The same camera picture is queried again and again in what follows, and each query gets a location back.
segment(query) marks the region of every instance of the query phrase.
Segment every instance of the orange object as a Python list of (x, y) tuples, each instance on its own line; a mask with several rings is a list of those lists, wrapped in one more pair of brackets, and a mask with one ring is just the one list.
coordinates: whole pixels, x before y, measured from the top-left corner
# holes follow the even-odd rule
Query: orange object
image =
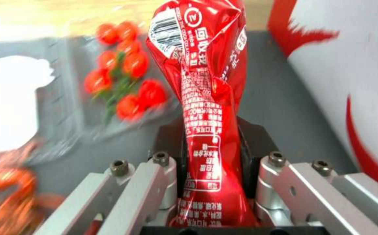
[(118, 41), (116, 29), (113, 24), (101, 24), (96, 31), (99, 42), (106, 45), (113, 45)]
[(116, 114), (119, 119), (135, 121), (142, 117), (144, 110), (140, 106), (139, 97), (130, 94), (122, 98), (116, 105)]
[(117, 47), (118, 52), (124, 52), (126, 55), (140, 51), (141, 43), (138, 40), (124, 40)]
[(98, 57), (99, 68), (102, 70), (112, 71), (116, 66), (116, 53), (105, 51)]
[(138, 27), (131, 21), (124, 21), (116, 28), (119, 40), (135, 40), (138, 35)]
[(17, 190), (0, 204), (0, 234), (20, 234), (27, 226), (38, 225), (43, 216), (34, 214), (35, 176), (26, 169), (0, 169), (0, 191), (17, 185)]
[(143, 76), (149, 67), (148, 57), (144, 52), (133, 53), (126, 56), (123, 69), (125, 73), (129, 73), (132, 79), (138, 80)]
[(112, 88), (112, 79), (104, 70), (93, 70), (84, 79), (87, 93), (94, 94)]

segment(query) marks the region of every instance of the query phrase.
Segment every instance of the cherry tomato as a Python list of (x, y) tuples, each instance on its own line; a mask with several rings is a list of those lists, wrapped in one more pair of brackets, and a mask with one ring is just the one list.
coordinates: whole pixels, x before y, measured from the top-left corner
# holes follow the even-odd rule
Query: cherry tomato
[(127, 55), (124, 60), (123, 70), (132, 76), (132, 79), (138, 80), (148, 70), (148, 57), (144, 52)]
[(140, 51), (141, 44), (138, 40), (124, 40), (117, 47), (118, 52), (124, 52), (126, 55)]
[(116, 66), (116, 53), (105, 51), (98, 57), (99, 68), (112, 71)]
[(106, 70), (93, 70), (84, 80), (84, 89), (89, 94), (112, 88), (112, 79)]
[(153, 79), (147, 79), (141, 84), (139, 95), (140, 104), (144, 108), (158, 106), (167, 100), (163, 85)]
[(113, 24), (101, 24), (96, 31), (98, 40), (107, 45), (113, 45), (118, 41), (115, 26)]
[(134, 121), (141, 118), (143, 113), (138, 95), (126, 95), (116, 105), (116, 115), (119, 119)]
[(116, 27), (119, 40), (135, 40), (138, 34), (138, 27), (131, 21), (124, 21)]

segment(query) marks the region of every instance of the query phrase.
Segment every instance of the screw head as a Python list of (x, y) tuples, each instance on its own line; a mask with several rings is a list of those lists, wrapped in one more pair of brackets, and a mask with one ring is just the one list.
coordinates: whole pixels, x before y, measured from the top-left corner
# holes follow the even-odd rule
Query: screw head
[(331, 164), (321, 160), (312, 162), (312, 168), (318, 171), (318, 173), (324, 177), (330, 176), (333, 169)]
[(270, 152), (270, 154), (268, 155), (268, 163), (275, 167), (283, 167), (286, 163), (286, 158), (281, 152)]
[(166, 166), (168, 166), (169, 157), (170, 156), (168, 156), (168, 153), (166, 153), (166, 152), (163, 152), (163, 151), (156, 152), (153, 155), (153, 162), (155, 164), (159, 164), (162, 167), (166, 167)]
[(117, 160), (110, 164), (112, 175), (121, 177), (128, 173), (128, 162), (125, 160)]

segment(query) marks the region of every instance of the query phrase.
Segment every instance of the metal bracket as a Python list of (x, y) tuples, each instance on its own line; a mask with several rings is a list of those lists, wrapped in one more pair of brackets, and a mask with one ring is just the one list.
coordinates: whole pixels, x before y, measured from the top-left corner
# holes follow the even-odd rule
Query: metal bracket
[(295, 225), (317, 220), (332, 234), (378, 235), (378, 226), (308, 163), (284, 167), (273, 187)]
[(125, 186), (109, 175), (88, 174), (35, 234), (84, 234), (98, 213), (109, 214)]
[(156, 217), (167, 185), (159, 164), (141, 163), (98, 234), (139, 234)]

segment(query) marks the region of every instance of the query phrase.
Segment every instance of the crumpled red packet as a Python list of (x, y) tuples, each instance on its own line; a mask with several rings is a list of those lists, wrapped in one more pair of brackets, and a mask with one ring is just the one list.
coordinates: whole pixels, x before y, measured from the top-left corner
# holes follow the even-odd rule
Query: crumpled red packet
[(235, 118), (247, 76), (242, 1), (169, 1), (157, 9), (147, 45), (183, 106), (188, 174), (177, 223), (254, 226)]

